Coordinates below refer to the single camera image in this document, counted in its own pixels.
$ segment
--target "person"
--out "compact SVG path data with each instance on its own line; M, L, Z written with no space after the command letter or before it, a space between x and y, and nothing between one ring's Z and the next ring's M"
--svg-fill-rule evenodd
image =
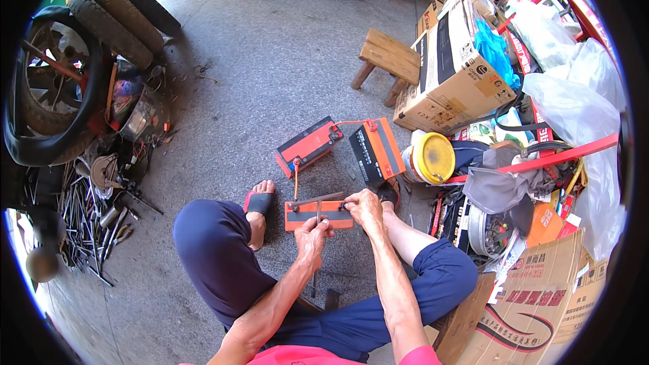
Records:
M448 240L403 223L394 213L397 183L345 199L367 233L377 268L378 296L333 311L309 312L296 303L320 267L326 218L295 231L297 258L277 281L262 272L254 251L263 245L274 183L231 201L195 200L176 217L176 250L194 287L226 328L213 364L342 365L366 363L392 341L396 364L438 364L423 329L461 303L476 286L471 259ZM396 253L414 268L410 282Z

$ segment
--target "foot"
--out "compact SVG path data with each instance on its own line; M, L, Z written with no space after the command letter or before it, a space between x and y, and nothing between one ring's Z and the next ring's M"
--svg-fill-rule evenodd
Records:
M395 177L391 177L390 179L387 180L387 182L392 185L394 188L394 191L396 194L399 194L399 182L396 181ZM384 200L381 202L381 206L383 206L383 213L385 212L392 212L394 213L394 203L392 203L390 200Z
M274 193L275 184L272 181L261 181L253 187L253 192L256 193ZM246 213L246 220L250 223L250 242L248 247L253 251L258 250L264 245L264 233L266 232L266 217L257 211Z

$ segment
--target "white plastic bag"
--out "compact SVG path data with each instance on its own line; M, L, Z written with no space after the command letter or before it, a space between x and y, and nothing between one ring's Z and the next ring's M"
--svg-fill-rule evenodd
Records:
M617 134L620 114L610 101L581 83L529 74L523 82L541 117L573 147ZM611 255L624 227L626 213L620 205L615 147L583 158L588 186L573 213L586 228L584 245L599 261Z
M586 40L572 62L567 79L588 86L610 101L618 111L626 109L620 74L606 48L596 39Z
M516 11L511 25L543 71L570 63L577 41L551 18L548 6L529 0L521 0L511 6Z

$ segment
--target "yellow bucket lid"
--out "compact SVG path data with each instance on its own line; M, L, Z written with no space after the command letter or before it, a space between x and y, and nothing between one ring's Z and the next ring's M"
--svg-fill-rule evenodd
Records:
M444 183L455 171L455 151L442 134L423 135L415 144L413 153L420 173L428 182Z

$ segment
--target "hand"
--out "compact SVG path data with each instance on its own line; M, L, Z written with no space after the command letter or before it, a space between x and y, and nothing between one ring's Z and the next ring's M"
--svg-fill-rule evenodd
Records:
M334 236L334 224L329 222L327 216L320 224L315 225L315 217L302 224L295 231L295 243L297 244L297 258L305 259L312 265L312 272L315 272L322 265L322 247L325 246L325 239Z
M345 199L345 208L354 220L363 226L367 235L383 233L383 207L378 196L369 189L363 189Z

